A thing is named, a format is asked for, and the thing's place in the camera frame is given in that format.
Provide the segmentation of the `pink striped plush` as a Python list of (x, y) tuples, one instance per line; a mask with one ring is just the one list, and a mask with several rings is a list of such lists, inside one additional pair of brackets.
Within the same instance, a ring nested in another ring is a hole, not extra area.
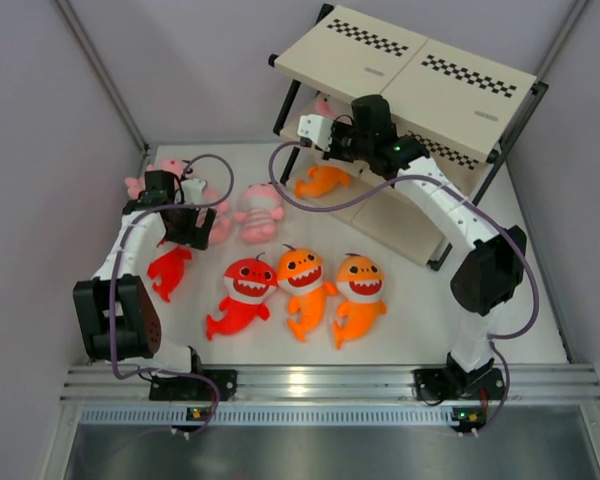
[(249, 185), (234, 213), (240, 224), (240, 238), (248, 244), (271, 241), (277, 233), (276, 223), (283, 216), (282, 198), (271, 183)]
[[(177, 176), (181, 176), (184, 172), (185, 162), (176, 158), (163, 159), (156, 164), (150, 164), (146, 168), (146, 173), (154, 170), (164, 170), (171, 172)], [(124, 179), (127, 195), (131, 200), (137, 200), (140, 193), (145, 190), (144, 175), (138, 177), (126, 177)]]
[(317, 97), (314, 102), (314, 113), (329, 119), (335, 119), (334, 113), (329, 101), (326, 97)]
[(221, 194), (207, 180), (196, 175), (192, 169), (185, 169), (181, 180), (184, 187), (184, 203), (196, 205), (213, 203), (212, 210), (215, 212), (215, 218), (209, 234), (209, 245), (225, 241), (232, 230), (228, 201), (216, 203)]

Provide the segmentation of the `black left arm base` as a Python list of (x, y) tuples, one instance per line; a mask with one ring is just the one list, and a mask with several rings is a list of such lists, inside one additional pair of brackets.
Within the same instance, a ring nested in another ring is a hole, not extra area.
[[(203, 376), (213, 382), (221, 401), (230, 400), (237, 390), (238, 372), (234, 369), (206, 369)], [(149, 399), (159, 402), (214, 401), (212, 387), (202, 381), (182, 376), (152, 378)]]

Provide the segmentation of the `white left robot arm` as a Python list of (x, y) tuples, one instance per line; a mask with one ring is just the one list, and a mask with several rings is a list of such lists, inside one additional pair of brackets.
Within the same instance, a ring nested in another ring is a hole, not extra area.
[(163, 335), (159, 315), (142, 276), (161, 241), (204, 250), (216, 212), (204, 207), (207, 183), (169, 171), (145, 174), (145, 188), (122, 209), (121, 226), (103, 264), (72, 292), (80, 332), (91, 360), (127, 362), (161, 376), (184, 399), (206, 386), (190, 346)]

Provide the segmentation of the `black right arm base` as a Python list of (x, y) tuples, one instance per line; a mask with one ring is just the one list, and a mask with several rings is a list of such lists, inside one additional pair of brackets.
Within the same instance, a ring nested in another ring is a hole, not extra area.
[(468, 384), (446, 368), (417, 369), (413, 378), (416, 398), (432, 406), (450, 401), (499, 401), (507, 386), (498, 368)]

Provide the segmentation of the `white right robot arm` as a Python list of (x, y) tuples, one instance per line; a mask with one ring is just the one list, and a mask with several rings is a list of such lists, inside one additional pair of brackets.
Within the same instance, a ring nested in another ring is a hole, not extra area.
[(499, 230), (482, 216), (419, 140), (398, 133), (381, 95), (360, 97), (351, 110), (349, 121), (316, 117), (298, 130), (328, 158), (366, 162), (463, 254), (450, 289), (464, 312), (439, 385), (454, 396), (471, 396), (494, 376), (488, 336), (496, 309), (522, 281), (526, 236), (517, 226)]

